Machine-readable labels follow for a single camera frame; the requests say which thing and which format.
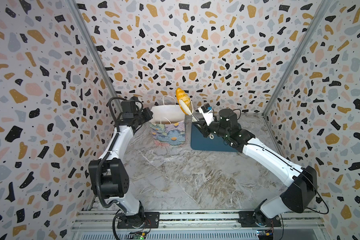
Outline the floral paper gift bag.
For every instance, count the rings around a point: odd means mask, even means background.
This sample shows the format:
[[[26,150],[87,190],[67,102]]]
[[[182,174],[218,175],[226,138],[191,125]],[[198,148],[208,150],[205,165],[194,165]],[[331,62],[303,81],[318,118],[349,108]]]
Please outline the floral paper gift bag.
[[[186,143],[185,114],[175,98],[163,96],[163,104],[153,106],[149,121],[152,137],[160,146],[181,146]]]

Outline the striped croissant bread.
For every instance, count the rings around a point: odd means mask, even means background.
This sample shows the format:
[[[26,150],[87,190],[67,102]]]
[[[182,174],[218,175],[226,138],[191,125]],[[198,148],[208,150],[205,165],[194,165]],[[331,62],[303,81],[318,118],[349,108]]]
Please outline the striped croissant bread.
[[[180,106],[180,100],[183,100],[188,105],[188,107],[191,109],[191,111],[193,112],[193,105],[192,105],[191,98],[188,96],[188,94],[184,90],[182,90],[181,88],[177,88],[176,89],[176,98],[177,98],[179,106]]]

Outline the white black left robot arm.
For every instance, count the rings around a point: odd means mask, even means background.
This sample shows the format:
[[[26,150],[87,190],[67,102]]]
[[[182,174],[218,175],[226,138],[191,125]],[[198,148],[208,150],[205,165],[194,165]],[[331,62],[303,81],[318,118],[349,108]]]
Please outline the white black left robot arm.
[[[137,98],[118,98],[122,111],[116,115],[112,107],[114,97],[108,102],[114,121],[114,133],[105,152],[98,160],[90,161],[89,174],[94,194],[103,208],[119,207],[117,219],[130,228],[141,228],[146,223],[143,205],[129,194],[130,178],[123,165],[123,158],[134,134],[152,119],[153,113],[144,108]]]

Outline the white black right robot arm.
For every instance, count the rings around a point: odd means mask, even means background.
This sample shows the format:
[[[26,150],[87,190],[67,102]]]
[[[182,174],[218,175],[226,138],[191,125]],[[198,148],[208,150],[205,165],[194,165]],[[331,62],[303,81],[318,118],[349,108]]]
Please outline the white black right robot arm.
[[[263,144],[254,134],[241,127],[236,113],[231,109],[223,109],[215,117],[209,104],[199,108],[203,115],[197,118],[190,105],[179,100],[182,111],[193,118],[193,125],[207,138],[213,134],[221,137],[231,148],[237,150],[260,163],[271,171],[287,187],[272,199],[262,201],[251,217],[246,217],[243,224],[256,224],[266,227],[273,218],[282,213],[292,211],[303,213],[317,194],[317,172],[312,167],[301,167],[285,159]]]

